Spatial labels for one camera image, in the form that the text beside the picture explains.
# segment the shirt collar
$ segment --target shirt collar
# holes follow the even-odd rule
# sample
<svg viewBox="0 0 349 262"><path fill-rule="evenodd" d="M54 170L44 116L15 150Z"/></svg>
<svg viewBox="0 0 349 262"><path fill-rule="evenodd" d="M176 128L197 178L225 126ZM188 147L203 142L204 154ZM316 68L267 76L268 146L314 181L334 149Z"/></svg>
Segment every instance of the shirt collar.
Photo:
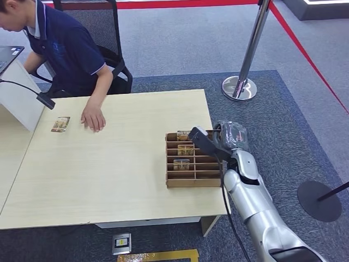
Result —
<svg viewBox="0 0 349 262"><path fill-rule="evenodd" d="M46 7L41 1L35 1L35 28L28 27L28 32L37 39L46 40Z"/></svg>

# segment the wooden card holder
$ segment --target wooden card holder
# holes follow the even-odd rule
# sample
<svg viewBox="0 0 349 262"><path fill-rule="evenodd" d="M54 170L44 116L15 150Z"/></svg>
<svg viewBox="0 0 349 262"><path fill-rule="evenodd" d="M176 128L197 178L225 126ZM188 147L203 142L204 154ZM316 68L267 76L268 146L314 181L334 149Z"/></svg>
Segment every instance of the wooden card holder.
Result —
<svg viewBox="0 0 349 262"><path fill-rule="evenodd" d="M177 141L177 133L166 135L167 188L173 187L220 187L219 166L214 157L206 156L194 148L192 156L179 156L179 145L193 145L191 141ZM174 170L173 161L188 159L188 170Z"/></svg>

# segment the stanchion base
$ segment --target stanchion base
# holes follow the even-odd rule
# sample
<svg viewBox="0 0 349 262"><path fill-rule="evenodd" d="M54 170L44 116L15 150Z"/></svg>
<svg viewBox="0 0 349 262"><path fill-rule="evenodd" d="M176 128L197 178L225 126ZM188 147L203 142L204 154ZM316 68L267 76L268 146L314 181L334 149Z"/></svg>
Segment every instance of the stanchion base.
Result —
<svg viewBox="0 0 349 262"><path fill-rule="evenodd" d="M333 222L341 214L341 204L336 195L323 201L319 197L332 191L328 186L317 181L307 181L298 188L298 200L310 216L323 222Z"/></svg>
<svg viewBox="0 0 349 262"><path fill-rule="evenodd" d="M243 88L243 91L238 98L232 97L232 94L234 94L234 91L235 91L238 80L238 76L231 76L227 78L223 81L223 84L222 85L222 91L225 96L237 102L251 100L257 93L257 86L253 81L247 79L247 84Z"/></svg>

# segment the robotic arm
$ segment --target robotic arm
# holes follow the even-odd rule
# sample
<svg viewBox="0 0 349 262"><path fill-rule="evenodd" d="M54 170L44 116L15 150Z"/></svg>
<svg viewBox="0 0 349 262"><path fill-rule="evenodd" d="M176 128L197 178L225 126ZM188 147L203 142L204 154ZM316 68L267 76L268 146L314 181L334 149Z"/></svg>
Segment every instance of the robotic arm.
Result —
<svg viewBox="0 0 349 262"><path fill-rule="evenodd" d="M258 172L255 158L246 151L222 146L219 132L213 141L207 132L194 127L189 134L195 146L209 156L228 161L225 189L246 225L260 262L326 262L290 230L279 215Z"/></svg>

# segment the boy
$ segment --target boy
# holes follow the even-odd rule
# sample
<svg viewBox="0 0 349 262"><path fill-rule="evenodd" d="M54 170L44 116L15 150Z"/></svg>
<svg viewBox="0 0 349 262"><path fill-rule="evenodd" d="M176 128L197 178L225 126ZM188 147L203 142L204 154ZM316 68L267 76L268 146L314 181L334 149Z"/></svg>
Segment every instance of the boy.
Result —
<svg viewBox="0 0 349 262"><path fill-rule="evenodd" d="M90 96L81 114L81 123L99 132L106 126L101 111L113 75L84 27L39 0L0 0L0 27L7 31L26 30L33 50L24 63L32 73L44 61L56 76L49 93L60 90L72 96Z"/></svg>

